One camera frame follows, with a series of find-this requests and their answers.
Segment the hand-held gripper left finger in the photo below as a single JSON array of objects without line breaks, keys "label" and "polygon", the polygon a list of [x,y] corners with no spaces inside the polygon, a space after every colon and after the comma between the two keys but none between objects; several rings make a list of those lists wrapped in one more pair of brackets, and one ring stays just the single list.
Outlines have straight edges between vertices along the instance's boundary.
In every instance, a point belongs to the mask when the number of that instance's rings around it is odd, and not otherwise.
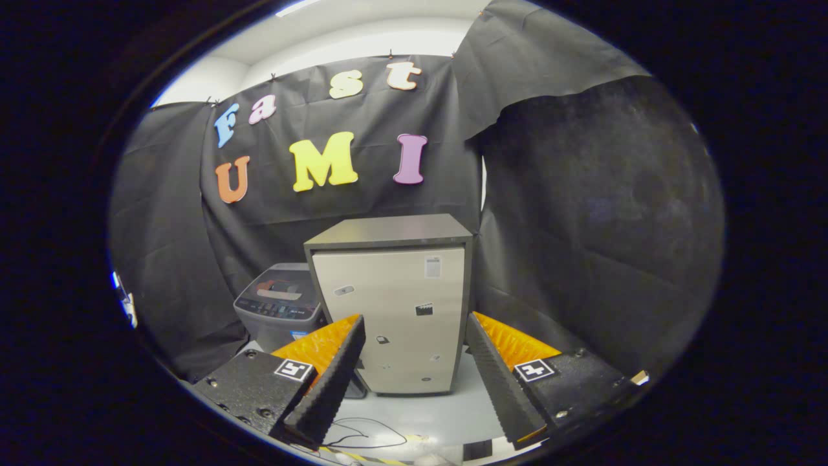
[{"label": "hand-held gripper left finger", "polygon": [[277,351],[241,351],[195,389],[266,436],[318,449],[340,409],[365,339],[364,317],[347,316]]}]

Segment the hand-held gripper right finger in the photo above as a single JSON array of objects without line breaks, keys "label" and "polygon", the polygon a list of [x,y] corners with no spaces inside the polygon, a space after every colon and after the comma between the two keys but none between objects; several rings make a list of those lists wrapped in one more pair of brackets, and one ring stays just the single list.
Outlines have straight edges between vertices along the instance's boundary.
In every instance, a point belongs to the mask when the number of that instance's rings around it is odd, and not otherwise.
[{"label": "hand-held gripper right finger", "polygon": [[636,377],[591,351],[560,351],[481,313],[468,315],[465,340],[503,433],[517,449],[568,447],[638,394]]}]

